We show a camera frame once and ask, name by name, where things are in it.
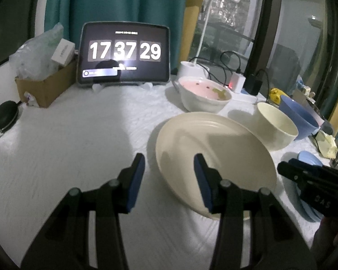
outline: white box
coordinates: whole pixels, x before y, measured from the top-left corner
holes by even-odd
[[[245,77],[242,74],[233,73],[232,78],[230,79],[228,87],[234,93],[241,93],[243,85],[245,82]]]
[[[51,59],[65,67],[72,61],[74,52],[75,44],[66,39],[61,39]]]

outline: power adapter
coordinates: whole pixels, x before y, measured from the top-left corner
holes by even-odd
[[[255,76],[253,74],[249,74],[244,82],[243,88],[250,95],[257,96],[260,88],[262,87],[263,80],[262,76]]]
[[[234,92],[234,93],[241,93],[242,88],[245,83],[245,77],[240,74],[234,72],[232,75],[232,78],[230,79],[230,82],[228,84],[228,87]]]

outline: cream bowl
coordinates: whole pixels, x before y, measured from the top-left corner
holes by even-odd
[[[190,112],[220,112],[231,99],[228,88],[205,78],[182,77],[178,80],[184,107]]]
[[[254,132],[269,151],[287,147],[297,136],[298,129],[284,112],[268,103],[258,103]]]

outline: plastic bag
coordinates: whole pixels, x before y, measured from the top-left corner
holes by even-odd
[[[61,23],[43,34],[26,41],[14,54],[9,56],[9,64],[20,79],[44,80],[59,69],[52,61],[60,40],[64,36]]]

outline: black clamp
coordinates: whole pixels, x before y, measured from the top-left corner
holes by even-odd
[[[118,214],[134,207],[144,170],[145,158],[137,154],[131,167],[100,188],[72,188],[36,235],[21,269],[95,269],[88,256],[89,211],[95,211],[98,269],[127,270]]]
[[[250,264],[243,269],[317,269],[303,237],[269,189],[240,189],[209,168],[201,154],[194,157],[194,171],[204,205],[221,214],[211,270],[240,269],[243,211],[251,214]]]
[[[278,173],[297,183],[300,198],[328,217],[338,217],[338,170],[298,159],[278,164]]]

